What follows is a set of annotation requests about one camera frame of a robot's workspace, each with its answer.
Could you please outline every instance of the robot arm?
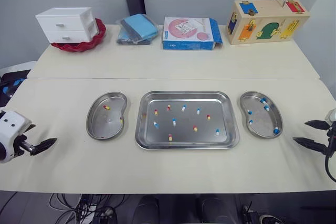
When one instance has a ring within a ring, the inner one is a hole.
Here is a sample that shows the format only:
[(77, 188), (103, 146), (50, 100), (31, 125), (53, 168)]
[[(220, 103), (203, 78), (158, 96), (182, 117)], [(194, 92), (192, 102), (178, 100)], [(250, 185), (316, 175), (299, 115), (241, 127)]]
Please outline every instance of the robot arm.
[(325, 171), (328, 176), (336, 182), (336, 179), (329, 172), (329, 158), (332, 157), (334, 152), (336, 152), (336, 109), (333, 109), (328, 112), (325, 117), (325, 121), (312, 120), (305, 123), (306, 125), (313, 127), (315, 129), (327, 131), (328, 136), (328, 146), (324, 144), (316, 143), (314, 140), (305, 138), (305, 137), (293, 137), (293, 140), (298, 144), (304, 146), (305, 148), (317, 151), (325, 155)]
[(47, 139), (36, 146), (27, 143), (23, 133), (34, 127), (31, 120), (15, 111), (0, 111), (0, 163), (23, 155), (24, 150), (30, 152), (31, 156), (36, 155), (55, 143), (57, 138)]

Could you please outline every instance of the cardboard box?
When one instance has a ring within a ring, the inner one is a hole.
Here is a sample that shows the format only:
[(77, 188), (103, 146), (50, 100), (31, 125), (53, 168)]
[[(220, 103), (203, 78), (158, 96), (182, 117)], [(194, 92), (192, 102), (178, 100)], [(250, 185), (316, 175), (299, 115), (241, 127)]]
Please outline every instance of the cardboard box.
[(222, 44), (218, 23), (212, 18), (164, 19), (163, 49), (212, 50)]

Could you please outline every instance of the stainless steel tray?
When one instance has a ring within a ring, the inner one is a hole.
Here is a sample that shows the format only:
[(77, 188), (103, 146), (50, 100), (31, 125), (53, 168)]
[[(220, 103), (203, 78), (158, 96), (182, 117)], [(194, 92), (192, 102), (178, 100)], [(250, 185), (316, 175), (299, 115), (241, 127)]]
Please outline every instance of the stainless steel tray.
[(124, 111), (127, 98), (119, 92), (111, 92), (97, 98), (92, 104), (87, 120), (87, 132), (96, 140), (111, 139), (124, 127)]
[(266, 95), (254, 91), (246, 92), (240, 97), (240, 105), (245, 114), (247, 128), (253, 135), (275, 138), (282, 133), (284, 127), (281, 114)]
[(229, 149), (239, 142), (230, 99), (218, 91), (149, 92), (136, 126), (144, 149)]

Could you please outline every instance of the drawer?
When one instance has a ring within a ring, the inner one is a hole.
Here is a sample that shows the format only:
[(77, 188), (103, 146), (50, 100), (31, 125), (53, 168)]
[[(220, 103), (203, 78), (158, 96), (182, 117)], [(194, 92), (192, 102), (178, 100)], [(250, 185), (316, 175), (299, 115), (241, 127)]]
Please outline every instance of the drawer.
[(36, 17), (43, 31), (84, 31), (79, 17)]
[(50, 43), (80, 43), (90, 42), (85, 31), (46, 31)]

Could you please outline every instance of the white table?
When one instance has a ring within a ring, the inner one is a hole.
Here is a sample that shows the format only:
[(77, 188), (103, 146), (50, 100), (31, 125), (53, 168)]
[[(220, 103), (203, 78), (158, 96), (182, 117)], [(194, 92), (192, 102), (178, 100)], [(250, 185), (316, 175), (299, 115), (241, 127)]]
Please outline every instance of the white table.
[(163, 50), (161, 35), (149, 46), (118, 45), (119, 26), (107, 25), (102, 44), (70, 53), (49, 46), (29, 78), (318, 79), (292, 41), (224, 45), (212, 51)]
[[(141, 97), (152, 90), (218, 90), (233, 104), (240, 142), (231, 150), (143, 150), (135, 139)], [(125, 127), (118, 138), (96, 141), (86, 132), (92, 102), (109, 91), (128, 98)], [(247, 130), (238, 100), (245, 91), (268, 95), (278, 106), (283, 133), (262, 140)], [(303, 123), (324, 119), (335, 100), (320, 80), (115, 80), (28, 79), (7, 109), (37, 126), (32, 144), (57, 137), (34, 157), (27, 153), (0, 165), (0, 189), (62, 193), (269, 193), (332, 190), (324, 156), (292, 140), (308, 137), (326, 144), (323, 131)], [(330, 161), (336, 174), (336, 156)]]

